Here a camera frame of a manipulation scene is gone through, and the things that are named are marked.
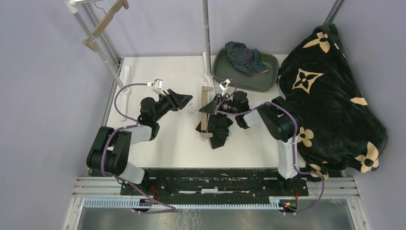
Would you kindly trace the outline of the black striped underwear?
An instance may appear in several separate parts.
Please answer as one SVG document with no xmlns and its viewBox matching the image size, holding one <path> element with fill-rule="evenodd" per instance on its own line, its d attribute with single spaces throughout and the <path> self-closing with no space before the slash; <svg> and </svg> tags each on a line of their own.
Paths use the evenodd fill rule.
<svg viewBox="0 0 406 230">
<path fill-rule="evenodd" d="M 217 149 L 225 145 L 229 136 L 229 127 L 233 121 L 227 115 L 208 115 L 207 132 L 213 136 L 209 138 L 211 149 Z"/>
</svg>

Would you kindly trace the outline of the wooden clip hanger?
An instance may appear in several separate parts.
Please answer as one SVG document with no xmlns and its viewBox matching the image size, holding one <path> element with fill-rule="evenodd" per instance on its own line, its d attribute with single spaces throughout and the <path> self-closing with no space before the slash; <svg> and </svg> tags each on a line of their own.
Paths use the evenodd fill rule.
<svg viewBox="0 0 406 230">
<path fill-rule="evenodd" d="M 206 110 L 206 106 L 209 104 L 209 93 L 212 92 L 213 87 L 202 86 L 201 87 L 201 108 L 196 109 L 193 112 L 189 111 L 189 107 L 192 103 L 187 105 L 187 112 L 189 114 L 194 114 L 196 112 L 200 113 L 200 122 L 196 126 L 195 130 L 200 132 L 200 137 L 202 141 L 206 141 L 213 137 L 213 134 L 208 131 L 208 121 L 210 113 Z"/>
</svg>

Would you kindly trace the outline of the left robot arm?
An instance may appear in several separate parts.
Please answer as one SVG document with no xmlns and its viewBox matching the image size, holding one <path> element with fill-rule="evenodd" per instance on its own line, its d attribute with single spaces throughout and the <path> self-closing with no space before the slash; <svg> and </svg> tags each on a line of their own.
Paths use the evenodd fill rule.
<svg viewBox="0 0 406 230">
<path fill-rule="evenodd" d="M 192 98 L 192 95 L 178 94 L 172 89 L 163 92 L 157 101 L 152 97 L 144 98 L 140 102 L 138 125 L 117 129 L 100 127 L 88 153 L 87 166 L 105 175 L 118 176 L 132 183 L 133 190 L 138 194 L 147 194 L 151 183 L 145 179 L 145 170 L 129 162 L 130 147 L 139 142 L 154 140 L 160 129 L 158 121 L 167 112 L 186 107 Z"/>
</svg>

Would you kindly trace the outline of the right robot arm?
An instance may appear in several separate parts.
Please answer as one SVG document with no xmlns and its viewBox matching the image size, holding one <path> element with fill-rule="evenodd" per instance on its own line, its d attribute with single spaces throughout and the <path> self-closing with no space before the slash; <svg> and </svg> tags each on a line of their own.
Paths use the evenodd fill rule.
<svg viewBox="0 0 406 230">
<path fill-rule="evenodd" d="M 248 129 L 258 124 L 264 124 L 270 135 L 277 141 L 278 174 L 277 190 L 282 195 L 289 195 L 296 189 L 293 179 L 298 178 L 297 148 L 299 118 L 289 108 L 287 102 L 278 96 L 270 103 L 263 103 L 250 108 L 247 93 L 235 91 L 231 94 L 217 94 L 214 99 L 199 109 L 206 116 L 196 127 L 204 138 L 209 138 L 211 148 L 224 146 L 229 135 L 229 127 L 234 116 L 237 125 Z"/>
</svg>

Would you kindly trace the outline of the blue striped underwear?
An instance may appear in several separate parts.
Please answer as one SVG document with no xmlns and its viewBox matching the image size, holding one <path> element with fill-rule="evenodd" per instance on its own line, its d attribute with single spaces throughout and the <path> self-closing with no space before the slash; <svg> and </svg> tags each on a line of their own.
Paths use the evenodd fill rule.
<svg viewBox="0 0 406 230">
<path fill-rule="evenodd" d="M 257 49 L 249 49 L 244 43 L 230 41 L 225 44 L 225 50 L 233 67 L 248 77 L 269 71 L 262 63 Z"/>
</svg>

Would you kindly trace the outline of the left hanging wooden hanger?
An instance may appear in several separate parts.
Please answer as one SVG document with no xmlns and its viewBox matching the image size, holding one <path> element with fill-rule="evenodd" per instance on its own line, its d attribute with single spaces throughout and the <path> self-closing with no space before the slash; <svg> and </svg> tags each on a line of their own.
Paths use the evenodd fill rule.
<svg viewBox="0 0 406 230">
<path fill-rule="evenodd" d="M 106 27 L 114 18 L 115 14 L 121 9 L 128 9 L 129 3 L 128 0 L 117 0 L 114 5 L 107 11 L 104 17 L 98 22 L 94 30 L 91 32 L 91 35 L 83 40 L 83 44 L 90 48 L 93 52 L 98 52 L 100 50 L 99 46 L 96 44 L 95 39 L 99 38 L 100 35 L 104 32 Z"/>
</svg>

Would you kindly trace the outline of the green plastic tray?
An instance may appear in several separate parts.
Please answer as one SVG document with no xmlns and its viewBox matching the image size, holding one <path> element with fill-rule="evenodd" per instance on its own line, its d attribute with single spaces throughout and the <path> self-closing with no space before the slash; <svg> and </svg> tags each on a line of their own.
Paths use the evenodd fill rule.
<svg viewBox="0 0 406 230">
<path fill-rule="evenodd" d="M 276 84 L 279 61 L 274 55 L 267 53 L 261 53 L 260 60 L 268 68 L 268 71 L 260 75 L 249 77 L 234 68 L 225 49 L 222 48 L 214 59 L 213 77 L 218 83 L 226 79 L 231 80 L 231 87 L 255 92 L 267 92 Z"/>
</svg>

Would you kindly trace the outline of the left rack pole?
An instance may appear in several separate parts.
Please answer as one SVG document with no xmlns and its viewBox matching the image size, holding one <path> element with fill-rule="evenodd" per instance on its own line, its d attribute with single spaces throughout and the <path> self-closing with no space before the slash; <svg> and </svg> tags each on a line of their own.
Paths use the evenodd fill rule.
<svg viewBox="0 0 406 230">
<path fill-rule="evenodd" d="M 115 1 L 102 16 L 98 16 L 94 10 L 96 7 L 95 0 L 65 0 L 63 2 L 87 36 L 82 43 L 100 56 L 117 85 L 120 88 L 124 87 L 117 73 L 120 58 L 104 30 L 116 13 L 121 9 L 127 10 L 129 8 L 128 1 Z"/>
</svg>

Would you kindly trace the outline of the rack pole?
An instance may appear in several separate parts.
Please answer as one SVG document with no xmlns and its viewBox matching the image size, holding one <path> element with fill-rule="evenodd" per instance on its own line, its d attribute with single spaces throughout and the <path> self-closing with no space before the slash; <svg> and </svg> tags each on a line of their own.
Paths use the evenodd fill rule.
<svg viewBox="0 0 406 230">
<path fill-rule="evenodd" d="M 211 66 L 211 43 L 210 43 L 210 25 L 208 13 L 208 0 L 202 0 L 203 4 L 203 27 L 205 39 L 205 60 L 206 60 L 206 74 L 207 79 L 212 79 L 212 66 Z"/>
<path fill-rule="evenodd" d="M 129 8 L 128 1 L 115 1 L 102 16 L 98 16 L 94 10 L 96 7 L 95 0 L 65 0 L 63 2 L 87 36 L 82 43 L 100 56 L 117 85 L 120 88 L 124 87 L 117 73 L 120 58 L 104 30 L 116 13 L 121 9 L 127 10 Z"/>
</svg>

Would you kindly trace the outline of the centre rack pole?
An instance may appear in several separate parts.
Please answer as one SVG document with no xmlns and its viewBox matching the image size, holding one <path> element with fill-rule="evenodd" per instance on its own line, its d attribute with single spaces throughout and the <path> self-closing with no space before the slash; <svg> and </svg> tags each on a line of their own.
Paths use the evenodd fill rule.
<svg viewBox="0 0 406 230">
<path fill-rule="evenodd" d="M 203 4 L 203 27 L 205 39 L 205 60 L 206 60 L 206 74 L 207 79 L 212 79 L 212 66 L 211 66 L 211 43 L 210 43 L 210 25 L 208 13 L 208 0 L 202 0 Z"/>
</svg>

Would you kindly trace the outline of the black floral blanket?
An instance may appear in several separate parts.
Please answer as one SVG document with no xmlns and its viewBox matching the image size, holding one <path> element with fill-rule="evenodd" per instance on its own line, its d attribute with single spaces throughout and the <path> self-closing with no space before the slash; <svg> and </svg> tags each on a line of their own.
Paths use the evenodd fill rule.
<svg viewBox="0 0 406 230">
<path fill-rule="evenodd" d="M 316 27 L 285 58 L 279 87 L 300 120 L 297 150 L 308 179 L 353 168 L 375 171 L 388 142 L 386 127 L 364 98 L 337 27 Z"/>
</svg>

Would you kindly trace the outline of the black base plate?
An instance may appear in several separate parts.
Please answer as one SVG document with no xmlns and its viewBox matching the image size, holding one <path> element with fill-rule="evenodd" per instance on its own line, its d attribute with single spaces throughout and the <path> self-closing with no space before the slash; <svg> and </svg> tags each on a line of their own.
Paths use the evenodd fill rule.
<svg viewBox="0 0 406 230">
<path fill-rule="evenodd" d="M 304 179 L 285 181 L 275 168 L 150 168 L 139 188 L 171 205 L 268 204 L 270 197 L 308 196 Z"/>
</svg>

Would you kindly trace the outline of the aluminium frame rails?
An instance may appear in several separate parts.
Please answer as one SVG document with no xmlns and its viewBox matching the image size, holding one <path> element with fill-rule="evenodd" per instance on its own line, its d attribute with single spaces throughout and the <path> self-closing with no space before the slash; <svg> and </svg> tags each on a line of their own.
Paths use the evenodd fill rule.
<svg viewBox="0 0 406 230">
<path fill-rule="evenodd" d="M 269 209 L 87 208 L 85 198 L 141 198 L 121 195 L 114 179 L 79 177 L 63 224 L 65 230 L 368 230 L 369 221 L 351 177 L 325 184 L 307 182 L 308 196 L 298 198 L 297 214 Z"/>
</svg>

